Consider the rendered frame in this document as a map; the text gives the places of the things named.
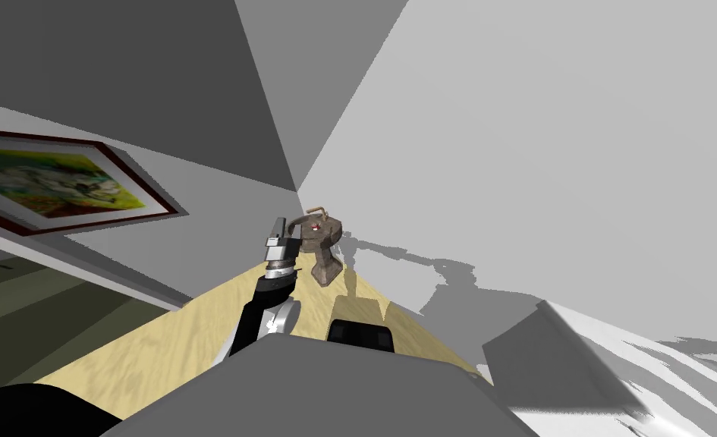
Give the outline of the dark-framed green picture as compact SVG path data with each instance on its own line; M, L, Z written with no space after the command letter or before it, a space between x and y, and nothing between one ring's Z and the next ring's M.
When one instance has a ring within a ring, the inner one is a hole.
M185 213L119 149L0 131L0 228L6 231L68 233Z

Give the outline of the white bed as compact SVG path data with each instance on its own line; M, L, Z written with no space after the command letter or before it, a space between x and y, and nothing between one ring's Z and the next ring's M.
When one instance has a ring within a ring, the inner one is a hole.
M717 437L717 369L545 300L492 306L473 330L515 413L610 419L626 437Z

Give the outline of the light wooden table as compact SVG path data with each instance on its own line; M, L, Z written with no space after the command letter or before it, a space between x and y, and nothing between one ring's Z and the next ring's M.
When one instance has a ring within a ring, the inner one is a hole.
M327 287L312 278L315 257L297 258L300 270L294 298L301 303L293 333L323 340L333 319L385 325L400 354L452 363L466 363L415 320L354 271L341 272ZM138 329L42 378L125 419L183 385L213 363L250 300L257 266L207 291L181 310L166 313Z

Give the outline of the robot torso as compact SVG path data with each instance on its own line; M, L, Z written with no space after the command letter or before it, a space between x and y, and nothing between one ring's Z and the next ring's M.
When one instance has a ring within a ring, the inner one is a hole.
M451 363L270 334L102 437L539 437Z

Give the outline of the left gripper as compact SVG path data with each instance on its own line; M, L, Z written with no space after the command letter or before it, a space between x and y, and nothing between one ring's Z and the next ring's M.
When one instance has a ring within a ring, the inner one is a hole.
M301 246L301 226L305 222L305 216L291 220L287 226L287 237L285 217L278 217L270 236L266 240L265 261L268 263L295 264Z

